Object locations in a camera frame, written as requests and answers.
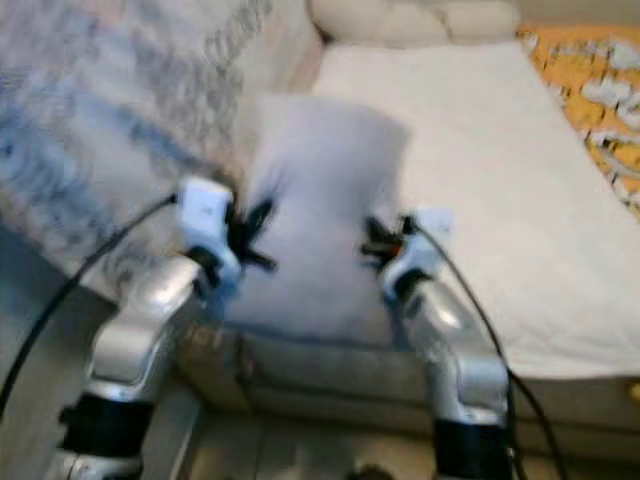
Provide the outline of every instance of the black wire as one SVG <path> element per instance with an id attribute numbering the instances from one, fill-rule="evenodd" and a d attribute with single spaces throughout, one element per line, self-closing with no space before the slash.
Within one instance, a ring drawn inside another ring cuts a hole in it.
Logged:
<path id="1" fill-rule="evenodd" d="M 529 402 L 529 404 L 531 405 L 531 408 L 533 409 L 536 416 L 538 417 L 540 426 L 542 427 L 542 430 L 545 435 L 545 439 L 549 446 L 549 450 L 551 451 L 551 456 L 555 464 L 555 469 L 558 474 L 558 478 L 560 478 L 561 480 L 568 480 L 569 474 L 567 471 L 567 467 L 562 457 L 562 453 L 560 452 L 560 448 L 558 446 L 558 441 L 556 439 L 555 433 L 553 432 L 553 428 L 551 427 L 551 422 L 549 422 L 549 419 L 546 413 L 544 412 L 542 405 L 540 405 L 540 402 L 535 397 L 533 392 L 529 389 L 529 387 L 525 385 L 522 379 L 518 377 L 518 375 L 516 375 L 513 372 L 513 370 L 511 370 L 511 368 L 509 367 L 500 338 L 498 337 L 498 334 L 493 328 L 493 325 L 489 320 L 489 316 L 487 315 L 485 309 L 482 307 L 482 305 L 480 305 L 478 298 L 473 293 L 473 290 L 471 290 L 471 287 L 469 286 L 468 282 L 465 280 L 464 275 L 462 275 L 462 272 L 460 272 L 457 265 L 453 262 L 453 260 L 451 259 L 447 251 L 444 249 L 444 247 L 430 232 L 420 227 L 420 225 L 418 225 L 416 222 L 412 222 L 411 226 L 415 230 L 420 232 L 427 239 L 427 241 L 433 246 L 436 252 L 438 252 L 438 254 L 444 259 L 445 263 L 449 266 L 449 268 L 453 272 L 453 275 L 456 277 L 456 280 L 458 281 L 458 283 L 464 290 L 465 294 L 469 297 L 469 300 L 471 300 L 471 303 L 473 304 L 474 308 L 478 312 L 478 315 L 480 316 L 482 323 L 484 323 L 487 329 L 487 332 L 489 333 L 489 337 L 491 337 L 491 341 L 493 342 L 493 345 L 496 349 L 496 352 L 498 353 L 498 356 L 500 357 L 500 359 L 505 365 L 505 368 L 507 369 L 507 372 L 509 375 L 509 381 L 507 382 L 507 424 L 508 424 L 509 440 L 511 442 L 511 449 L 513 451 L 512 456 L 513 456 L 514 468 L 516 470 L 516 475 L 518 476 L 518 478 L 520 478 L 520 480 L 527 479 L 527 475 L 524 470 L 524 465 L 522 463 L 522 451 L 518 443 L 517 432 L 516 432 L 517 419 L 516 419 L 516 405 L 515 405 L 515 399 L 513 395 L 513 384 L 515 384 L 516 387 L 518 387 L 518 389 L 522 392 L 524 397 L 527 399 L 527 402 Z"/>
<path id="2" fill-rule="evenodd" d="M 11 397 L 13 388 L 16 384 L 16 381 L 18 380 L 20 371 L 27 361 L 27 357 L 31 353 L 31 350 L 33 350 L 33 347 L 38 341 L 38 338 L 44 331 L 47 323 L 52 318 L 58 307 L 60 307 L 62 302 L 80 284 L 82 278 L 91 269 L 91 267 L 93 267 L 105 254 L 113 250 L 131 232 L 131 230 L 133 230 L 147 218 L 163 209 L 167 205 L 176 203 L 176 200 L 177 196 L 175 193 L 173 193 L 168 197 L 160 200 L 159 202 L 151 205 L 137 217 L 133 218 L 121 230 L 112 235 L 111 238 L 109 238 L 109 240 L 107 240 L 101 247 L 99 247 L 95 252 L 89 255 L 82 266 L 73 275 L 73 277 L 67 280 L 60 288 L 60 290 L 58 290 L 56 294 L 51 297 L 51 300 L 49 300 L 47 306 L 44 308 L 38 319 L 34 322 L 33 328 L 20 347 L 20 350 L 18 351 L 18 354 L 16 355 L 13 364 L 11 365 L 11 369 L 9 370 L 9 373 L 7 375 L 7 379 L 2 386 L 2 391 L 0 391 L 0 422 L 2 422 L 2 419 L 4 418 L 5 410 L 7 408 L 7 404 L 9 403 L 9 398 Z"/>

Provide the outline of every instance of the white sheet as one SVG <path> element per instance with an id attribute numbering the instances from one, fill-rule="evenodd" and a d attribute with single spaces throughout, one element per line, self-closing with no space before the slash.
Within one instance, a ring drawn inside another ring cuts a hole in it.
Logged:
<path id="1" fill-rule="evenodd" d="M 403 202 L 454 210 L 452 251 L 517 372 L 640 373 L 640 225 L 517 43 L 334 47 L 315 93 L 413 129 Z"/>

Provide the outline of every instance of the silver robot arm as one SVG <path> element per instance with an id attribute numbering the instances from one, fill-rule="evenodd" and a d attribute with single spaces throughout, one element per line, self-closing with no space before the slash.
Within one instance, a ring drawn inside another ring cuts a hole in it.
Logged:
<path id="1" fill-rule="evenodd" d="M 142 443 L 185 328 L 211 316 L 214 289 L 234 290 L 241 261 L 273 266 L 248 245 L 270 205 L 250 215 L 254 225 L 233 229 L 233 200 L 214 182 L 185 182 L 179 218 L 189 250 L 141 275 L 97 333 L 80 399 L 60 416 L 67 430 L 45 480 L 140 478 Z"/>
<path id="2" fill-rule="evenodd" d="M 386 238 L 378 224 L 375 243 L 363 252 L 383 261 L 385 296 L 400 309 L 409 342 L 425 365 L 436 478 L 511 480 L 506 366 L 484 325 L 435 277 L 441 259 L 412 228 L 417 223 L 446 235 L 448 221 L 440 213 L 418 211 L 405 219 L 402 234 L 382 233 Z"/>

